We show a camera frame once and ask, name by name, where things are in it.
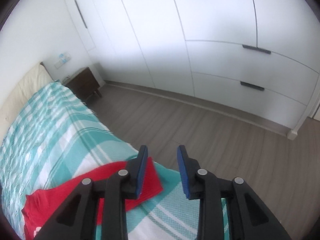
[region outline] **wooden nightstand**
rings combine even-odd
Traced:
[[[99,83],[94,78],[89,67],[80,68],[70,78],[62,82],[62,85],[70,88],[70,90],[81,100],[85,101],[95,92],[102,97],[98,88]]]

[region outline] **white wall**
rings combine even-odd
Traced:
[[[59,69],[61,53],[71,60]],[[64,0],[20,0],[0,31],[0,105],[23,75],[43,61],[53,79],[62,80],[92,65]],[[91,68],[99,84],[103,80]]]

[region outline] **turquoise plaid blanket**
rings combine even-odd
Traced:
[[[53,82],[35,93],[9,128],[0,148],[2,207],[24,239],[26,195],[49,189],[137,151],[114,136],[68,88]],[[129,239],[196,238],[199,201],[183,194],[180,175],[155,163],[164,191],[127,212]],[[226,205],[222,200],[225,239]],[[97,227],[97,239],[101,228]]]

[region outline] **metal screw head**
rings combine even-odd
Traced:
[[[242,184],[242,183],[244,183],[244,180],[242,178],[240,178],[240,177],[236,177],[235,178],[235,183],[236,184]]]
[[[128,174],[128,171],[127,171],[127,170],[119,170],[119,171],[118,171],[118,174],[119,174],[120,176],[125,176],[125,175]]]
[[[199,169],[198,170],[198,174],[199,175],[206,175],[208,172],[207,172],[207,170],[205,170],[205,169]]]
[[[85,179],[82,180],[82,184],[83,185],[88,185],[90,183],[91,183],[91,179],[89,179],[89,178],[85,178]]]

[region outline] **drawer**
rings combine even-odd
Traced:
[[[196,97],[231,106],[293,129],[306,106],[270,90],[244,87],[239,81],[193,74]]]
[[[318,79],[314,70],[276,53],[222,42],[190,41],[187,44],[193,72],[251,83],[304,105],[309,103]]]

